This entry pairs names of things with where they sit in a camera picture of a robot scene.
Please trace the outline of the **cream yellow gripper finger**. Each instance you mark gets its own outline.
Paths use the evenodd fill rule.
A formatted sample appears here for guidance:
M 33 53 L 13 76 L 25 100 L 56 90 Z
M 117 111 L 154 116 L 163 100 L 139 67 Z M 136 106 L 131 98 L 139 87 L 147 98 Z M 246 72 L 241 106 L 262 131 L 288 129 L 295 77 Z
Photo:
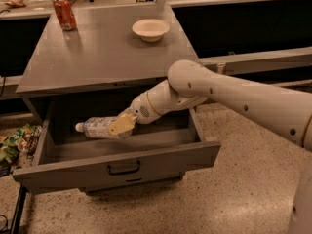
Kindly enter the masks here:
M 117 117 L 117 119 L 111 123 L 108 127 L 108 131 L 117 136 L 132 130 L 135 127 L 137 117 L 132 113 L 123 113 Z

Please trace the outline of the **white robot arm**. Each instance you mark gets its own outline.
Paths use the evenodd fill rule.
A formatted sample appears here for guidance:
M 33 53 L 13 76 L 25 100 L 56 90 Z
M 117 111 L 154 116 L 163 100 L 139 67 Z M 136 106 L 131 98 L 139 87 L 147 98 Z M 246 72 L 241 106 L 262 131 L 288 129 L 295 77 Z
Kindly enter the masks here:
M 183 59 L 167 79 L 136 97 L 109 128 L 114 134 L 149 124 L 171 111 L 216 101 L 291 143 L 312 151 L 312 95 L 210 71 Z

